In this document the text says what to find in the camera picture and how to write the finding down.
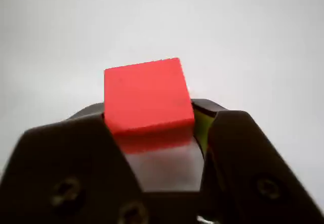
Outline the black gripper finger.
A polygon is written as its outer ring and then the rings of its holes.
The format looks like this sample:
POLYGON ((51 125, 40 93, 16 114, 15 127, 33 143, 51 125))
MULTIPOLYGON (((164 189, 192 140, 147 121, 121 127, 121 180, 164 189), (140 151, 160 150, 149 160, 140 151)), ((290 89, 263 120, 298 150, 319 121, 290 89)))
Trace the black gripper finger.
POLYGON ((148 223, 103 104, 27 130, 1 179, 1 223, 148 223))
POLYGON ((323 223, 323 214, 251 115, 194 99, 195 136, 228 196, 233 223, 323 223))

